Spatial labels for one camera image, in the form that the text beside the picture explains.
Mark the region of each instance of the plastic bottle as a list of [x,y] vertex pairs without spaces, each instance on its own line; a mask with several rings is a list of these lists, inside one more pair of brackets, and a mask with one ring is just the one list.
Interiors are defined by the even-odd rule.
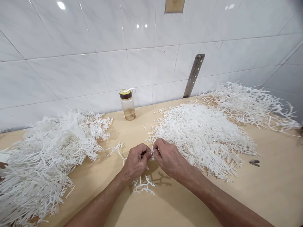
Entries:
[[122,109],[126,120],[134,120],[136,118],[134,98],[131,90],[120,91]]

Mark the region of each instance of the metal strip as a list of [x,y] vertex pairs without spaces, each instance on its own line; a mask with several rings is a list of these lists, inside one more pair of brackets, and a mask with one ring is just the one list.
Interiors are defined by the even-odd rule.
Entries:
[[190,72],[190,75],[189,75],[189,78],[188,78],[188,81],[187,81],[187,85],[186,85],[186,88],[185,88],[183,98],[189,98],[190,97],[190,95],[192,93],[192,90],[193,90],[193,87],[195,85],[196,79],[197,79],[198,74],[200,72],[204,57],[205,57],[205,54],[198,54],[195,57],[195,61],[193,63],[192,71]]

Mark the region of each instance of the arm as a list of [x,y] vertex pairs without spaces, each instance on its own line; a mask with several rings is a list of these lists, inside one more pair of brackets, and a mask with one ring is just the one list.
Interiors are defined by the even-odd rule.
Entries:
[[129,151],[125,165],[109,185],[80,210],[65,227],[103,226],[121,192],[133,180],[140,177],[151,158],[151,150],[144,143]]
[[194,193],[216,216],[222,226],[270,226],[268,221],[210,182],[190,165],[175,145],[163,139],[154,143],[154,157],[170,177]]

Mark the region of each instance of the table surface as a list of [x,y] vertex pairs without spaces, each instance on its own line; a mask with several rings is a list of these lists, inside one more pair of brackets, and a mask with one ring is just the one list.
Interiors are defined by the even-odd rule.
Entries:
[[[109,129],[110,138],[100,145],[114,147],[118,141],[124,141],[122,153],[127,157],[132,147],[148,139],[151,124],[155,124],[153,120],[162,117],[158,109],[193,98],[136,108],[133,121],[125,120],[122,111],[106,114],[114,121]],[[242,127],[257,144],[256,150],[262,156],[258,157],[261,167],[248,163],[254,157],[241,155],[245,164],[237,169],[238,178],[234,178],[234,183],[208,178],[274,226],[302,225],[303,139],[251,125]],[[24,131],[6,133],[0,138],[0,149],[21,140],[23,134]],[[49,223],[39,226],[63,226],[108,185],[122,168],[118,153],[107,156],[108,152],[104,150],[95,162],[86,159],[75,168],[69,175],[76,185],[74,191],[59,206],[59,213],[49,219]],[[209,209],[185,187],[169,178],[156,161],[150,161],[148,166],[150,170],[143,175],[146,174],[155,184],[152,190],[156,196],[146,192],[131,193],[132,188],[126,188],[116,201],[106,226],[220,226]]]

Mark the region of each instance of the white tile wall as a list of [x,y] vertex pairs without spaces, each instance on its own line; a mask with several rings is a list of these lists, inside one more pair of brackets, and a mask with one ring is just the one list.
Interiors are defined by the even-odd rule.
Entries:
[[21,60],[23,57],[17,51],[17,49],[11,44],[11,42],[0,32],[0,62],[2,61],[16,61]]
[[303,96],[302,85],[303,65],[282,65],[264,84],[268,88]]
[[303,121],[303,45],[286,62],[278,67],[264,83],[264,89],[270,94],[283,98],[294,106],[296,119]]
[[119,91],[130,87],[137,107],[182,98],[199,53],[192,95],[226,81],[265,84],[291,100],[303,95],[300,0],[186,0],[182,14],[164,7],[165,0],[0,1],[0,130],[69,108],[121,110]]
[[154,47],[156,1],[122,0],[122,19],[127,49]]
[[0,30],[25,59],[61,55],[30,1],[3,0],[0,11]]
[[79,0],[79,3],[96,52],[125,49],[120,1]]
[[0,108],[58,99],[25,61],[0,63]]
[[153,84],[173,80],[179,46],[155,47]]

